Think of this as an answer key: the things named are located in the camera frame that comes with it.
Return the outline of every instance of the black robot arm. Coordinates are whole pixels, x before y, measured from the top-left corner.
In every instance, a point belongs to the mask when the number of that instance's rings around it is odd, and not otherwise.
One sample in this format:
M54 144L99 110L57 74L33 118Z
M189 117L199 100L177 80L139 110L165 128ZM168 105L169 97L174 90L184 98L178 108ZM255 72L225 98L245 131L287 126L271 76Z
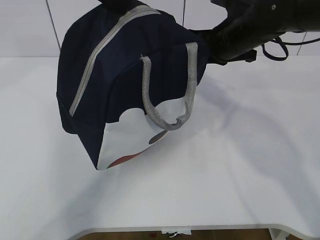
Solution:
M226 8L227 18L213 29L192 30L209 44L209 63L252 62L257 55L254 48L269 41L281 44L279 36L286 32L320 32L320 0L211 2Z

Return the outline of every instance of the lunch bag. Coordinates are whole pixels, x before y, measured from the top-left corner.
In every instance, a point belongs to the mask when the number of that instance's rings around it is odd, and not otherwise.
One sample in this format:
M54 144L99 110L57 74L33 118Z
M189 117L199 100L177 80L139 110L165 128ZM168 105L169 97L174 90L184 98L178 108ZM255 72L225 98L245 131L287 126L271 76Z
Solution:
M189 119L209 49L137 0L97 6L67 31L58 63L63 129L97 170L123 163Z

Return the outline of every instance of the white table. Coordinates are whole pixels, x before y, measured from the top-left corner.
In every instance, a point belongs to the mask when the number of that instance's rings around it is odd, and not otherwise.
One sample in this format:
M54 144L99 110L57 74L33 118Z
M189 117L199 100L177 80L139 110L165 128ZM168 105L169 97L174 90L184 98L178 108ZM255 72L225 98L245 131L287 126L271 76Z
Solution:
M190 121L96 171L60 123L57 58L0 58L0 239L277 228L320 238L320 57L208 66Z

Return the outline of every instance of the bag handle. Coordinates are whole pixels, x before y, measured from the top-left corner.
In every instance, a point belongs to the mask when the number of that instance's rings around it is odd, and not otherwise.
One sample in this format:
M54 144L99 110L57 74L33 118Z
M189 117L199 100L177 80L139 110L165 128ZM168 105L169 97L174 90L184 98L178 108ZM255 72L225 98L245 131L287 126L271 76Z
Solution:
M190 118L192 108L194 106L197 82L197 66L198 66L198 44L196 42L187 43L188 55L188 80L184 96L185 114L177 117L176 123L170 124L160 116L158 110L152 105L149 95L150 74L152 62L148 56L141 57L143 62L142 70L142 101L146 113L159 128L166 131L174 131L181 128Z

